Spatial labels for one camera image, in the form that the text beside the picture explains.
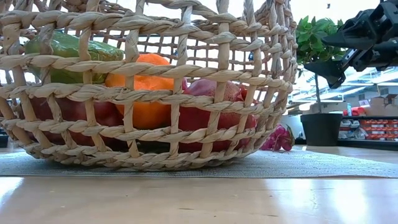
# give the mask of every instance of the dragon fruit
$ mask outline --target dragon fruit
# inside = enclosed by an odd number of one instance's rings
[[[292,129],[289,126],[285,129],[282,125],[278,124],[275,131],[269,135],[260,149],[272,151],[284,149],[285,151],[290,151],[293,148],[294,140]]]

